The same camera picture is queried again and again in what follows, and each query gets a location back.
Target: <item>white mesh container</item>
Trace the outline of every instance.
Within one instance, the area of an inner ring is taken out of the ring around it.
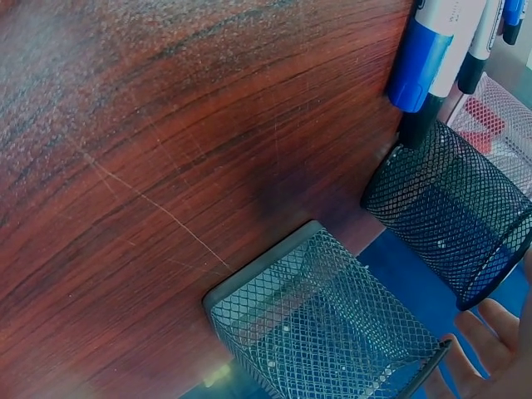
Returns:
[[[317,221],[203,304],[219,339],[272,398],[407,399],[450,345]]]
[[[486,74],[447,125],[532,199],[532,111]]]

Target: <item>marker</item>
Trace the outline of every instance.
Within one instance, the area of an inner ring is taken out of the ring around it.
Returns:
[[[505,39],[505,42],[510,44],[511,46],[514,46],[517,43],[517,37],[519,36],[521,26],[523,25],[523,20],[526,16],[526,10],[529,7],[529,0],[525,0],[522,3],[519,21],[514,24],[513,22],[515,22],[515,15],[518,12],[519,6],[519,1],[506,0],[505,10],[503,12],[503,15],[505,17],[505,27],[502,34],[502,38]]]
[[[473,94],[479,84],[497,37],[504,5],[504,0],[488,0],[485,5],[475,38],[458,73],[458,88],[465,94]]]
[[[452,42],[464,0],[417,0],[388,86],[388,97],[405,112],[418,112]]]
[[[417,113],[405,113],[399,125],[399,141],[406,147],[418,148],[424,141],[446,98],[451,93],[458,71],[466,57],[487,0],[466,0],[461,4],[452,44],[432,82],[423,106]]]

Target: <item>wire mesh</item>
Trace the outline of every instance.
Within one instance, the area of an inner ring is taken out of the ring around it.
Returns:
[[[325,229],[209,311],[272,397],[396,397],[441,345]]]
[[[448,125],[532,198],[532,111],[486,74]]]
[[[452,289],[462,310],[489,295],[530,246],[532,203],[440,122],[418,150],[396,147],[362,206]]]

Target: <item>dark wood surface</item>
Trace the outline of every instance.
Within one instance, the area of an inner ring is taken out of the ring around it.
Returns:
[[[229,358],[210,288],[380,229],[409,0],[0,4],[2,398],[178,397]]]

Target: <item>finger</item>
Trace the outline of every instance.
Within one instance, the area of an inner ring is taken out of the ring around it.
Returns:
[[[500,303],[487,298],[479,305],[479,313],[499,339],[511,352],[516,352],[519,342],[519,319]]]
[[[489,374],[508,365],[511,360],[508,348],[472,312],[458,314],[455,324]]]
[[[460,397],[468,397],[478,389],[484,379],[473,367],[456,337],[454,335],[444,337],[444,340],[447,339],[452,340],[451,349],[445,357],[447,369],[455,382]]]
[[[426,379],[423,388],[425,388],[427,399],[455,399],[451,389],[449,389],[446,382],[443,380],[439,367],[436,367]]]
[[[526,302],[521,311],[519,348],[523,354],[532,353],[530,337],[532,337],[532,290],[526,296]]]

